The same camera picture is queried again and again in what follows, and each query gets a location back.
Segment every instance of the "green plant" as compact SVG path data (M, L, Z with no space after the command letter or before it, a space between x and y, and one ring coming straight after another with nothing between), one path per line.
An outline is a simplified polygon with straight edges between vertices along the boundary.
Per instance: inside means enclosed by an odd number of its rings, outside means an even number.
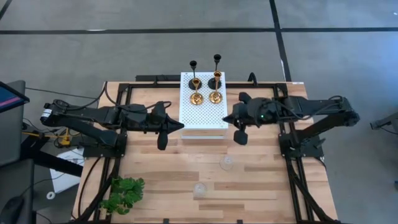
M134 203L142 200L145 186L144 179L134 180L133 178L113 178L112 193L108 200L101 202L101 207L106 209L106 213L110 214L117 211L120 215L130 212L130 208Z

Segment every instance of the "clear glass cup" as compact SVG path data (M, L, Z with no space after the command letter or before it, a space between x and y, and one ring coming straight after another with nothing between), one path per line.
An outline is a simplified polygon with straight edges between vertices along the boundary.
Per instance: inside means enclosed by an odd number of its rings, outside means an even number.
M193 196L194 197L204 197L207 192L207 187L204 183L197 183L193 187Z
M224 156L224 158L220 160L220 167L223 170L230 170L233 166L234 164L231 156Z

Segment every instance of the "robotic arm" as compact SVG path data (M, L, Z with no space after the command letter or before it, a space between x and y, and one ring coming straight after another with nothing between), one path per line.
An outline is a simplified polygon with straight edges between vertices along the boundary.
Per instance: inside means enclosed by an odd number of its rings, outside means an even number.
M65 126L95 139L94 147L98 150L88 150L85 156L102 155L118 157L124 154L126 147L126 131L155 132L159 134L157 147L165 150L167 135L184 127L171 119L165 112L163 101L154 105L150 113L144 105L131 104L126 106L104 106L98 109L81 108L66 102L55 100L44 105L40 118L43 125L50 127ZM101 130L88 124L94 122L108 130Z
M239 94L239 101L233 106L232 114L223 118L239 130L235 131L234 141L245 145L248 135L244 132L246 126L276 124L310 119L315 115L328 115L326 118L298 130L291 138L291 147L299 147L301 143L318 136L337 126L353 126L359 121L359 115L352 109L348 100L334 96L328 100L306 100L301 96L284 96L278 98L251 98L247 93Z

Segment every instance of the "computer screen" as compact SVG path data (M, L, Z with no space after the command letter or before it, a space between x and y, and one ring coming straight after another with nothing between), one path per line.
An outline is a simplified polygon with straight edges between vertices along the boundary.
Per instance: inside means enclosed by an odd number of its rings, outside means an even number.
M28 102L28 97L0 82L0 113Z

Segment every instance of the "gray concrete floor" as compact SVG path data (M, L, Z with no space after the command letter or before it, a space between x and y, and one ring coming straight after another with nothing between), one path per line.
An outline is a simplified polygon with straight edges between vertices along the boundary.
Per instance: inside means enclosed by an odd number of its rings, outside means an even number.
M0 7L5 3L0 0ZM398 26L393 0L277 0L282 27ZM179 27L272 27L268 1L194 0L13 0L0 30L135 29ZM398 111L398 33L283 34L293 81L305 82L311 99L346 96L361 116L353 128L336 128L324 151L340 220L395 223L398 138L371 131L369 122ZM254 72L261 81L283 81L275 34L101 34L0 35L0 80L96 96L105 80L133 81L136 75L178 74L213 69L223 56L228 80ZM42 106L54 98L87 100L27 90L24 116L40 126ZM58 149L44 150L56 154ZM36 168L35 179L49 178ZM35 209L53 222L70 218L76 187L48 201L51 183L35 186ZM38 223L46 223L38 218Z

